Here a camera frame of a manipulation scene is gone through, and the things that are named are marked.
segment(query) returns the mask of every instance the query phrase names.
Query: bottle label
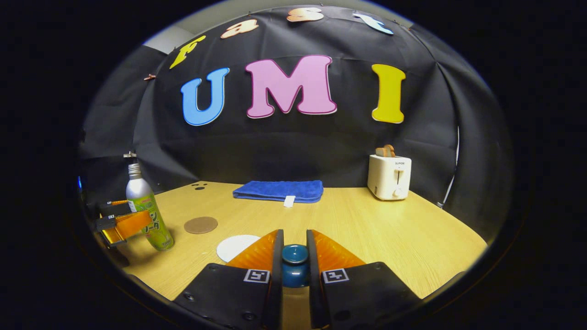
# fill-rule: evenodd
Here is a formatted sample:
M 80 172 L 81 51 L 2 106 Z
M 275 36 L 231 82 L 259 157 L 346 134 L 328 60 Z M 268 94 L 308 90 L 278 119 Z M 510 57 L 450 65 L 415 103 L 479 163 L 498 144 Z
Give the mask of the bottle label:
M 159 251 L 170 249 L 174 244 L 174 240 L 163 223 L 154 194 L 149 194 L 142 198 L 129 199 L 128 201 L 129 208 L 132 212 L 149 211 L 153 222 L 141 230 L 146 235 L 149 243 Z

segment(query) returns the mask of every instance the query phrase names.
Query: blue letter u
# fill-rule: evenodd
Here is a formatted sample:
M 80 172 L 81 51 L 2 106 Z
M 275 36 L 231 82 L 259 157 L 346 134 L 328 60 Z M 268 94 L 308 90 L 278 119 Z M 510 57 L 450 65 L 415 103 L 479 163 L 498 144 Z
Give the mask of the blue letter u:
M 198 86 L 202 79 L 190 80 L 181 87 L 184 119 L 188 124 L 193 126 L 205 125 L 220 115 L 224 107 L 224 76 L 229 71 L 230 69 L 228 68 L 214 70 L 206 77 L 212 84 L 212 101 L 208 109 L 198 109 Z

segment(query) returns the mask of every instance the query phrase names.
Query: round mat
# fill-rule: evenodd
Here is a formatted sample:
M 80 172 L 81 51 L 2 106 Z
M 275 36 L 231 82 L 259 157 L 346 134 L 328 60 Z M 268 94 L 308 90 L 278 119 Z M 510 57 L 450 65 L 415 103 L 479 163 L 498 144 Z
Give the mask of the round mat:
M 204 234 L 218 226 L 218 221 L 212 217 L 194 218 L 184 224 L 184 229 L 192 234 Z
M 251 244 L 256 242 L 260 237 L 255 235 L 238 235 L 228 237 L 224 241 L 220 242 L 216 248 L 216 254 L 224 262 L 231 261 L 234 257 L 238 256 L 239 253 L 243 252 Z

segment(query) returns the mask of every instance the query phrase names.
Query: white toaster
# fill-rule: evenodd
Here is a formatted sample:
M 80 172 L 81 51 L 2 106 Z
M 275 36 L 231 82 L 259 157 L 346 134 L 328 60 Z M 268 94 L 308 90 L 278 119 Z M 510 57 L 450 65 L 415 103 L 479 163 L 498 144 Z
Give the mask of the white toaster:
M 406 199 L 410 190 L 411 159 L 369 156 L 367 186 L 381 200 Z

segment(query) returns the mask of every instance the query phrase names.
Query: towel tag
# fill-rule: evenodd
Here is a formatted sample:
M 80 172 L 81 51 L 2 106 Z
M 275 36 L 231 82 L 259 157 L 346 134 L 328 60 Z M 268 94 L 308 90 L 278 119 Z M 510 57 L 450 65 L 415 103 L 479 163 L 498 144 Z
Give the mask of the towel tag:
M 295 200 L 295 196 L 285 196 L 284 206 L 285 207 L 293 207 L 294 200 Z

